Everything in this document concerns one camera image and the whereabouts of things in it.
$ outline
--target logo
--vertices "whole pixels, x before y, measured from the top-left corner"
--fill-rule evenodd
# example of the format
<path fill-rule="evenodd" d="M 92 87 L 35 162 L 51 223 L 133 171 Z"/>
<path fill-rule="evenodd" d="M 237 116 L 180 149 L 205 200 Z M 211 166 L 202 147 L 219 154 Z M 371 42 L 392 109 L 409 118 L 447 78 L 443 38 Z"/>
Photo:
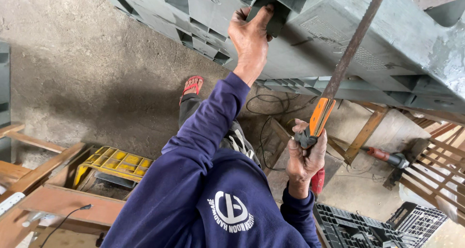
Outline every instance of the logo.
<path fill-rule="evenodd" d="M 213 218 L 224 231 L 230 233 L 247 231 L 252 228 L 254 218 L 238 197 L 232 195 L 232 198 L 230 194 L 218 191 L 215 194 L 215 200 L 207 199 L 212 208 Z M 222 211 L 220 204 L 224 204 L 221 207 L 222 209 L 225 207 L 226 210 Z"/>

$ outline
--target black pants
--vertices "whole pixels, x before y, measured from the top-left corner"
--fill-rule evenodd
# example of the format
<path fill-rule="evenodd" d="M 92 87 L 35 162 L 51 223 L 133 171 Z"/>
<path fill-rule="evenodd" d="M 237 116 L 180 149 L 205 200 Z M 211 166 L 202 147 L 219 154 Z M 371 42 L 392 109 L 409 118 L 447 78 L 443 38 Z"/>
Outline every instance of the black pants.
<path fill-rule="evenodd" d="M 202 99 L 195 93 L 188 93 L 182 97 L 181 100 L 181 108 L 179 110 L 179 128 L 183 126 L 183 124 L 186 122 L 186 120 L 195 113 L 197 108 L 201 105 Z M 221 140 L 219 143 L 220 148 L 228 148 L 234 150 L 233 143 L 230 140 L 230 136 L 234 139 L 236 144 L 238 145 L 239 148 L 242 148 L 242 143 L 240 142 L 239 138 L 237 137 L 235 131 L 239 130 L 242 140 L 244 141 L 244 150 L 247 152 L 249 150 L 253 151 L 252 145 L 249 143 L 249 141 L 246 140 L 246 137 L 244 136 L 244 132 L 242 131 L 242 128 L 237 120 L 234 120 L 232 122 L 231 127 L 229 128 L 228 132 L 226 133 L 225 137 Z M 252 157 L 252 160 L 259 166 L 260 161 L 258 160 L 257 156 L 254 154 Z"/>

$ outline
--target black plastic crate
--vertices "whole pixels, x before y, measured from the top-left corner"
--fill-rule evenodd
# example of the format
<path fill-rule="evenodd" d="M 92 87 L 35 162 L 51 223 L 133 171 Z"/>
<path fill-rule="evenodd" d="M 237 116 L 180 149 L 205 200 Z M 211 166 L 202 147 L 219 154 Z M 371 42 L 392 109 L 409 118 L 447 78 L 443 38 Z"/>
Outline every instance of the black plastic crate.
<path fill-rule="evenodd" d="M 438 209 L 405 202 L 387 223 L 401 233 L 409 248 L 421 248 L 446 220 Z"/>
<path fill-rule="evenodd" d="M 382 221 L 324 204 L 316 204 L 313 214 L 332 248 L 382 248 L 388 241 L 407 247 L 399 233 Z"/>

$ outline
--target foot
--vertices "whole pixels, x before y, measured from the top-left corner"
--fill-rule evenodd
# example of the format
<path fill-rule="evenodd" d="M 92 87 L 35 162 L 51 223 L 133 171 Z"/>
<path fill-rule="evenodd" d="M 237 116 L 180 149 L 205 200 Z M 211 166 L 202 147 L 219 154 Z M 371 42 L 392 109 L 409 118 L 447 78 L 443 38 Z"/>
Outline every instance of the foot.
<path fill-rule="evenodd" d="M 202 88 L 202 84 L 203 84 L 203 81 L 199 78 L 195 78 L 195 79 L 192 79 L 192 80 L 189 80 L 186 82 L 186 84 L 184 85 L 184 89 L 186 89 L 187 87 L 191 86 L 192 84 L 197 84 L 197 86 L 199 87 L 199 90 L 201 90 Z M 192 88 L 189 88 L 187 89 L 182 95 L 186 95 L 188 93 L 197 93 L 197 90 L 195 89 L 195 86 L 192 87 Z"/>

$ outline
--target red power drill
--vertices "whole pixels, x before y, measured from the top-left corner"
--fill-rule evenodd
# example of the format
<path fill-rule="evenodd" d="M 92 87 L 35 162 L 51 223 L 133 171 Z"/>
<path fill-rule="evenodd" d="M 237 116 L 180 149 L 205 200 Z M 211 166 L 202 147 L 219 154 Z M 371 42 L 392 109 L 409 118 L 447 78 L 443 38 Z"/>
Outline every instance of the red power drill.
<path fill-rule="evenodd" d="M 323 190 L 323 185 L 325 184 L 325 168 L 321 168 L 312 178 L 311 178 L 311 191 L 315 195 L 315 202 L 318 200 L 318 195 Z"/>

